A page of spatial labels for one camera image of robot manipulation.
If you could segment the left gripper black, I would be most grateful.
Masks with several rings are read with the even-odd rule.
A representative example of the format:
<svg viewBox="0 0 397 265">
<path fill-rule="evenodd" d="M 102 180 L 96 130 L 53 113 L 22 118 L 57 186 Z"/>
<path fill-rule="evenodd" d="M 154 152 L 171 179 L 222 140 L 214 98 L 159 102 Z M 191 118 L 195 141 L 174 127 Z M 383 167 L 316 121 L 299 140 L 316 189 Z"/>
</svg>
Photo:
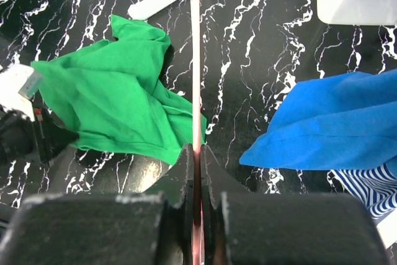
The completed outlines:
<svg viewBox="0 0 397 265">
<path fill-rule="evenodd" d="M 16 110 L 1 111 L 2 166 L 16 159 L 49 164 L 79 139 L 78 133 L 59 126 L 47 111 L 35 109 L 33 115 L 32 122 Z"/>
</svg>

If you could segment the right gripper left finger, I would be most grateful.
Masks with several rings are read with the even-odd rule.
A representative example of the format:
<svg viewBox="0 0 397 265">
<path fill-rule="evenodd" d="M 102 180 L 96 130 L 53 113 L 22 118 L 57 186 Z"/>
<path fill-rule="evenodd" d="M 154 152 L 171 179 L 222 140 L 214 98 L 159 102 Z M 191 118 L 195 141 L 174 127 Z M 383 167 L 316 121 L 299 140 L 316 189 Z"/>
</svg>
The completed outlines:
<svg viewBox="0 0 397 265">
<path fill-rule="evenodd" d="M 140 194 L 26 198 L 1 238 L 2 264 L 192 264 L 192 147 Z"/>
</svg>

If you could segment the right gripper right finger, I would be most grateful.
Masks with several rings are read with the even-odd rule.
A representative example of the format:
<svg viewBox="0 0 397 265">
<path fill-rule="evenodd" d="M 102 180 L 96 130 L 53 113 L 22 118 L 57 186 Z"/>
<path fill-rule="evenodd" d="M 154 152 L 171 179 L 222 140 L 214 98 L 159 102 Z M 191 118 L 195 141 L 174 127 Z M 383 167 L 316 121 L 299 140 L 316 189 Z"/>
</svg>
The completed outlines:
<svg viewBox="0 0 397 265">
<path fill-rule="evenodd" d="M 347 194 L 248 191 L 201 149 L 206 264 L 388 264 L 362 203 Z"/>
</svg>

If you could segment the pink hanger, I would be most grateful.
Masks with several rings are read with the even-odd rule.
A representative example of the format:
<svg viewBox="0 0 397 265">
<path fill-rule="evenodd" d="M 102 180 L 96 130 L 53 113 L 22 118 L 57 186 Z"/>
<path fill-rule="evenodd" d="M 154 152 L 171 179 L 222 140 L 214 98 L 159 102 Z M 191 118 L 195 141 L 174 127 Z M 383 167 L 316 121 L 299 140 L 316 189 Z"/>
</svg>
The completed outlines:
<svg viewBox="0 0 397 265">
<path fill-rule="evenodd" d="M 200 111 L 200 0 L 190 0 L 192 26 L 192 148 L 194 155 L 194 203 L 192 228 L 192 263 L 202 263 L 201 200 L 201 111 Z"/>
</svg>

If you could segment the green tank top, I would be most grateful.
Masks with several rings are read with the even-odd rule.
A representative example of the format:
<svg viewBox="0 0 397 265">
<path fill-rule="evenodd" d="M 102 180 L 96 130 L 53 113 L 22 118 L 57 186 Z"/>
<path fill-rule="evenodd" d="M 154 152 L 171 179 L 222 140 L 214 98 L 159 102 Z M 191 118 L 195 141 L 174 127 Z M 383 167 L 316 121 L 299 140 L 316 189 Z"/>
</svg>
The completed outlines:
<svg viewBox="0 0 397 265">
<path fill-rule="evenodd" d="M 33 61 L 40 94 L 80 150 L 149 156 L 174 164 L 186 144 L 204 141 L 191 102 L 164 86 L 160 74 L 171 40 L 141 20 L 112 15 L 112 39 L 49 61 Z"/>
</svg>

